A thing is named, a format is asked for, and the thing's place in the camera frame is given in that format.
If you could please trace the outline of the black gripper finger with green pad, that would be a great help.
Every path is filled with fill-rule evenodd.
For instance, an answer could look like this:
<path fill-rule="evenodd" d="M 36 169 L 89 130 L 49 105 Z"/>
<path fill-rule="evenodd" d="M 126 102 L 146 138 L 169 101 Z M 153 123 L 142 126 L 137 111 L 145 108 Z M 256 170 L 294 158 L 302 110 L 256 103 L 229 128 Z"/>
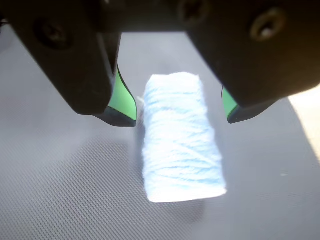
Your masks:
<path fill-rule="evenodd" d="M 178 17 L 242 122 L 320 83 L 317 0 L 181 0 Z"/>
<path fill-rule="evenodd" d="M 3 0 L 0 12 L 74 112 L 134 127 L 137 104 L 118 67 L 121 34 L 103 29 L 106 5 L 105 0 Z"/>

